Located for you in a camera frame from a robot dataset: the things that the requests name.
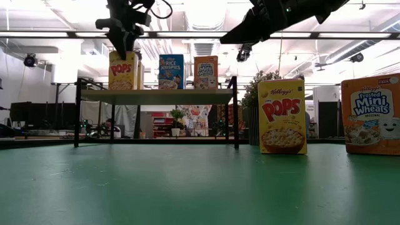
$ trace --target pops cereal box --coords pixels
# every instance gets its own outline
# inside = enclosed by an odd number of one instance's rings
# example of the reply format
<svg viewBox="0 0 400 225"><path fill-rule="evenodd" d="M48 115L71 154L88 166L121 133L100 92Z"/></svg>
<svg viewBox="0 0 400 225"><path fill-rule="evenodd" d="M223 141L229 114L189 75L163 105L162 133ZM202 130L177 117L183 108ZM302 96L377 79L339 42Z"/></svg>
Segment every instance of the pops cereal box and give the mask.
<svg viewBox="0 0 400 225"><path fill-rule="evenodd" d="M182 54L160 55L158 89L184 89Z"/></svg>
<svg viewBox="0 0 400 225"><path fill-rule="evenodd" d="M109 53L108 83L110 90L137 89L138 57L135 52L127 52L122 60L116 51Z"/></svg>
<svg viewBox="0 0 400 225"><path fill-rule="evenodd" d="M137 89L144 89L144 65L142 62L137 65Z"/></svg>
<svg viewBox="0 0 400 225"><path fill-rule="evenodd" d="M399 80L393 74L342 82L348 153L400 155Z"/></svg>
<svg viewBox="0 0 400 225"><path fill-rule="evenodd" d="M218 89L218 56L194 58L194 88Z"/></svg>
<svg viewBox="0 0 400 225"><path fill-rule="evenodd" d="M306 154L304 81L260 82L258 99L261 153Z"/></svg>

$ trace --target green plant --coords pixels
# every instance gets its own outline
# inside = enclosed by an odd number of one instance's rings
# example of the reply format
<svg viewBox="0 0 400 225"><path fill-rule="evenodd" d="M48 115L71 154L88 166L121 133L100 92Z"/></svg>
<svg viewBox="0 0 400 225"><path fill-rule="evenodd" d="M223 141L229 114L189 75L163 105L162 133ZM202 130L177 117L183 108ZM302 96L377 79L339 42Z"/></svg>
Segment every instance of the green plant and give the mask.
<svg viewBox="0 0 400 225"><path fill-rule="evenodd" d="M183 125L179 122L179 119L182 119L184 117L183 111L179 109L173 109L171 110L171 116L174 118L174 127L175 128L181 128Z"/></svg>
<svg viewBox="0 0 400 225"><path fill-rule="evenodd" d="M275 79L282 79L279 75L279 71L268 72L259 71L250 81L250 84L246 86L246 93L242 99L243 108L258 107L258 84L262 81L269 81Z"/></svg>

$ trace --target pops logo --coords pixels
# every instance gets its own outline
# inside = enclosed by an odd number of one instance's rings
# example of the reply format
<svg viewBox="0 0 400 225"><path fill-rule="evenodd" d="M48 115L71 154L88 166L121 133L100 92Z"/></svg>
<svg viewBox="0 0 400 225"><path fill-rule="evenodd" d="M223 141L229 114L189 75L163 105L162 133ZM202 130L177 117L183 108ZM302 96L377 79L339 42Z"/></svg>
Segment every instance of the pops logo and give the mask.
<svg viewBox="0 0 400 225"><path fill-rule="evenodd" d="M275 121L275 116L288 116L290 114L300 113L300 99L282 99L275 100L272 103L262 105L262 110L269 122Z"/></svg>
<svg viewBox="0 0 400 225"><path fill-rule="evenodd" d="M112 75L117 76L118 73L129 73L132 70L132 65L130 64L118 64L110 67Z"/></svg>

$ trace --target potted plant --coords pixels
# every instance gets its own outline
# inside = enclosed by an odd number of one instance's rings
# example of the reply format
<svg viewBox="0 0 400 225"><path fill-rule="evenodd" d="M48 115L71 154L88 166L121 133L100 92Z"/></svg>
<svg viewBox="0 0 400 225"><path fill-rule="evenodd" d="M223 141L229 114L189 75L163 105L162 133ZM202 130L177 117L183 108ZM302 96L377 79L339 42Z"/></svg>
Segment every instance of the potted plant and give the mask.
<svg viewBox="0 0 400 225"><path fill-rule="evenodd" d="M172 137L178 137L179 132L181 131L181 129L183 129L183 124L179 122L179 120L184 117L184 113L179 109L173 109L171 111L171 116L174 118L174 128L171 129Z"/></svg>
<svg viewBox="0 0 400 225"><path fill-rule="evenodd" d="M259 145L258 129L258 84L262 81L282 79L279 71L267 72L259 71L246 86L246 93L242 99L242 107L248 111L249 143Z"/></svg>

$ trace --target shelf platform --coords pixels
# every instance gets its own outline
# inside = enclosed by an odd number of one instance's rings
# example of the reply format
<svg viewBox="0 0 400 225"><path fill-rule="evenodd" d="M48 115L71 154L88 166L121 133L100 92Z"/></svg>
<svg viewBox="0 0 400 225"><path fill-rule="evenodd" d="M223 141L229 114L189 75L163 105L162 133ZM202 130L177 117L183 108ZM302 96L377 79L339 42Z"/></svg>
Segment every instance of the shelf platform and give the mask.
<svg viewBox="0 0 400 225"><path fill-rule="evenodd" d="M82 97L115 105L207 105L228 104L233 90L82 90Z"/></svg>

